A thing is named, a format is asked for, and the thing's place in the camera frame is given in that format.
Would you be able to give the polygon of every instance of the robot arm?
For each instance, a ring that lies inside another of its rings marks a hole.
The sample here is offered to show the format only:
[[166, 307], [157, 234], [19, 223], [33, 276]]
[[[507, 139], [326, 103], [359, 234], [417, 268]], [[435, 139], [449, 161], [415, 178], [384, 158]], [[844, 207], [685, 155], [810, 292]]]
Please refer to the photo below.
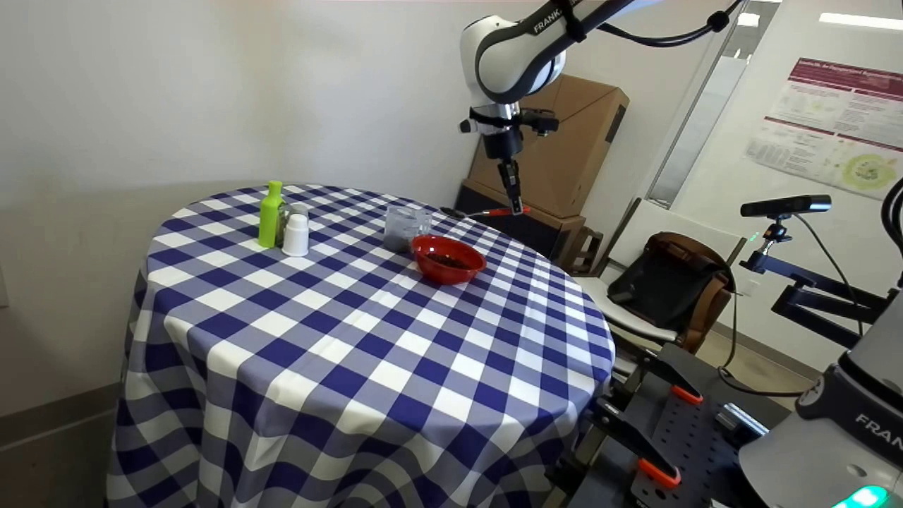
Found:
[[[552, 117], [522, 114], [518, 99], [548, 89], [563, 70], [563, 52], [582, 42], [590, 32], [607, 27], [616, 14], [655, 3], [657, 0], [548, 0], [518, 24], [483, 18], [463, 32], [460, 60], [472, 90], [472, 114], [460, 130], [483, 137], [484, 155], [498, 161], [498, 175], [515, 214], [515, 154], [522, 151], [518, 127], [527, 124], [537, 134], [555, 130]], [[728, 27], [724, 12], [720, 12], [717, 21], [707, 21], [707, 32], [720, 32], [721, 27]]]

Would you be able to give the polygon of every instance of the white wall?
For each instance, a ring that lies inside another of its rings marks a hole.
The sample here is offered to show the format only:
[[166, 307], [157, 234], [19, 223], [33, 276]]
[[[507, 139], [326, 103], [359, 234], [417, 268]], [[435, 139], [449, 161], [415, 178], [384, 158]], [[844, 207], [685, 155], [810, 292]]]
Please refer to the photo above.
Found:
[[[829, 214], [812, 214], [810, 223], [833, 248], [850, 282], [872, 295], [886, 295], [899, 275], [899, 254], [892, 248], [879, 230], [879, 203], [850, 192], [839, 192], [812, 182], [782, 175], [752, 163], [744, 155], [752, 134], [771, 103], [788, 83], [799, 58], [850, 63], [879, 70], [903, 70], [903, 34], [899, 32], [863, 32], [817, 27], [820, 12], [903, 18], [898, 0], [793, 0], [783, 3], [767, 28], [752, 63], [733, 90], [720, 124], [714, 127], [697, 166], [678, 194], [673, 209], [704, 223], [737, 230], [743, 234], [761, 234], [767, 221], [743, 221], [740, 203], [783, 199], [783, 194], [833, 194]], [[807, 230], [796, 221], [793, 242], [775, 247], [771, 254], [807, 265], [817, 275], [834, 276], [827, 257], [810, 240]], [[841, 347], [817, 338], [815, 334], [771, 314], [772, 300], [782, 295], [782, 276], [744, 275], [744, 298], [740, 300], [740, 331], [791, 360], [823, 369], [839, 360]]]
[[[191, 199], [285, 178], [451, 203], [475, 151], [456, 34], [487, 12], [530, 7], [3, 0], [0, 416], [118, 379], [144, 247]], [[631, 27], [702, 18], [685, 0]], [[569, 55], [569, 73], [631, 97], [603, 187], [651, 182], [699, 55], [603, 38]], [[590, 211], [609, 221], [609, 192]]]

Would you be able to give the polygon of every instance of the round table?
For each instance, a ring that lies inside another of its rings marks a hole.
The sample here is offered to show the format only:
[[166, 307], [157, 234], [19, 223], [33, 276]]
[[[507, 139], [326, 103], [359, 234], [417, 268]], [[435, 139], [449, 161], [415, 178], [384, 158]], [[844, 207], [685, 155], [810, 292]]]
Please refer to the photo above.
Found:
[[435, 209], [487, 268], [421, 282], [384, 248], [415, 202], [288, 187], [302, 259], [257, 247], [261, 190], [175, 211], [136, 292], [109, 506], [539, 506], [611, 369], [600, 312], [506, 234]]

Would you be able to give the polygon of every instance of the clear glass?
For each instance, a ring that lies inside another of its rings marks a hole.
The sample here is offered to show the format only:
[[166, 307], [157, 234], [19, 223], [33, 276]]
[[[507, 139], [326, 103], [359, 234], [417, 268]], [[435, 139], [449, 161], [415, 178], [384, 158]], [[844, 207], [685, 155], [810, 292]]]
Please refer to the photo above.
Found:
[[411, 240], [428, 234], [428, 211], [415, 207], [388, 207], [384, 214], [384, 247], [410, 254]]

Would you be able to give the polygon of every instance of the small bottle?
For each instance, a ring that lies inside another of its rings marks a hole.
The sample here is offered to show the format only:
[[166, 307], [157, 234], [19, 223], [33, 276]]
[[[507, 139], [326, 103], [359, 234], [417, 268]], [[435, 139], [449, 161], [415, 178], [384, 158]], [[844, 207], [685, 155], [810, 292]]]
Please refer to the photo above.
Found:
[[264, 199], [260, 202], [257, 242], [261, 248], [276, 247], [278, 223], [281, 223], [281, 182], [271, 182]]
[[274, 248], [281, 248], [285, 247], [285, 227], [288, 227], [288, 218], [292, 214], [291, 203], [281, 202], [281, 209], [278, 209], [278, 231], [276, 231], [276, 247]]
[[288, 257], [307, 257], [307, 238], [311, 238], [307, 211], [297, 209], [285, 223], [281, 251]]

